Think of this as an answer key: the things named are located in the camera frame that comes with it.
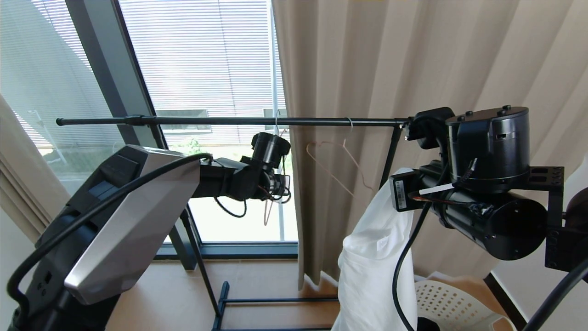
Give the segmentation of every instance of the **wall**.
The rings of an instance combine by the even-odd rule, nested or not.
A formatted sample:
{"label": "wall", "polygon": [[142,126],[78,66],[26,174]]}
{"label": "wall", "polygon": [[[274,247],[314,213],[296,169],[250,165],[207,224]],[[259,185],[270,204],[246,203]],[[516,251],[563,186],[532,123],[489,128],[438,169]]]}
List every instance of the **wall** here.
{"label": "wall", "polygon": [[[6,283],[12,272],[34,249],[33,243],[0,209],[0,330],[6,330],[16,303],[6,293]],[[28,274],[21,283],[25,290],[31,282]]]}
{"label": "wall", "polygon": [[[567,180],[564,191],[564,209],[570,199],[588,187],[588,154],[584,163]],[[545,243],[533,254],[517,261],[500,262],[492,274],[502,285],[526,320],[529,320],[547,295],[566,275],[543,266]],[[588,325],[588,284],[578,284],[561,302],[541,330],[585,330]]]}

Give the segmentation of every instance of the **baseboard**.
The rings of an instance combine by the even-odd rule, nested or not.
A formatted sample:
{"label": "baseboard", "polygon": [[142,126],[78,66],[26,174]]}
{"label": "baseboard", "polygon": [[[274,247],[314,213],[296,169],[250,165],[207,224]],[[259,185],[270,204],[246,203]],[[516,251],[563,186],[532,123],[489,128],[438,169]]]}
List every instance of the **baseboard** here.
{"label": "baseboard", "polygon": [[506,294],[505,290],[498,283],[496,278],[494,278],[494,275],[488,274],[488,276],[484,278],[484,282],[486,283],[492,294],[494,294],[494,297],[496,298],[496,300],[498,300],[498,303],[500,303],[502,308],[505,310],[506,314],[508,315],[509,319],[513,322],[516,329],[518,331],[524,329],[524,327],[527,325],[527,321],[524,319],[523,315],[517,309],[516,305],[512,302],[509,295]]}

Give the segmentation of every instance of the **white perforated basket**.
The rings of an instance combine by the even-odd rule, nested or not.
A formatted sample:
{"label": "white perforated basket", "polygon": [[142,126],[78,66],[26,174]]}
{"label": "white perforated basket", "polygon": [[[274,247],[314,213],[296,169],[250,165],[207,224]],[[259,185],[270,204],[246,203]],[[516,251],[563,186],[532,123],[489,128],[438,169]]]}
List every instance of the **white perforated basket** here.
{"label": "white perforated basket", "polygon": [[506,319],[516,330],[508,318],[460,289],[433,280],[415,285],[419,317],[437,323],[441,331],[494,331],[493,324],[499,319]]}

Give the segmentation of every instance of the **black clothes rail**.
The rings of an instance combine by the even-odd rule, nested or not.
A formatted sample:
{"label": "black clothes rail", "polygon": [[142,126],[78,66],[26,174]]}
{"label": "black clothes rail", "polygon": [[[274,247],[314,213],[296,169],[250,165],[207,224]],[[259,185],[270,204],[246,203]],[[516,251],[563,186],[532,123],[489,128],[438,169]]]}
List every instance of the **black clothes rail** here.
{"label": "black clothes rail", "polygon": [[[131,115],[119,118],[94,118],[67,120],[58,118],[57,125],[73,124],[127,124],[127,125],[148,125],[151,126],[154,134],[158,133],[157,125],[162,124],[202,124],[202,125],[303,125],[303,126],[351,126],[354,127],[393,127],[392,139],[388,148],[388,155],[380,180],[380,188],[388,180],[388,175],[396,153],[396,147],[400,140],[402,128],[409,122],[408,118],[302,118],[302,117],[159,117]],[[216,301],[211,281],[208,278],[202,253],[198,245],[195,247],[196,262],[200,267],[202,279],[208,291],[212,307],[215,310],[215,320],[211,331],[309,331],[309,330],[330,330],[331,327],[300,327],[288,329],[221,329],[225,309],[234,303],[283,303],[283,302],[333,302],[338,301],[337,297],[296,297],[296,298],[257,298],[257,299],[229,299],[229,282],[224,282],[220,291],[218,302]]]}

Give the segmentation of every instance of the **curtain fold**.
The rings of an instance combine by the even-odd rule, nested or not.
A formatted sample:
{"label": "curtain fold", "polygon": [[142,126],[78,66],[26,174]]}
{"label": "curtain fold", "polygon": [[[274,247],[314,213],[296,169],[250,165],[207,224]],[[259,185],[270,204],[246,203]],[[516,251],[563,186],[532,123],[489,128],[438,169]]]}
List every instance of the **curtain fold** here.
{"label": "curtain fold", "polygon": [[[408,117],[442,106],[456,114],[505,104],[530,108],[533,165],[571,174],[588,150],[588,2],[274,0],[288,115]],[[391,129],[292,127],[300,283],[337,258],[373,193],[340,148],[310,147],[356,198],[306,153],[342,143],[377,188]],[[438,158],[401,141],[392,165]],[[536,193],[530,197],[544,199]],[[484,250],[429,215],[413,248],[415,272],[483,277]]]}
{"label": "curtain fold", "polygon": [[68,198],[0,95],[0,206],[35,242]]}

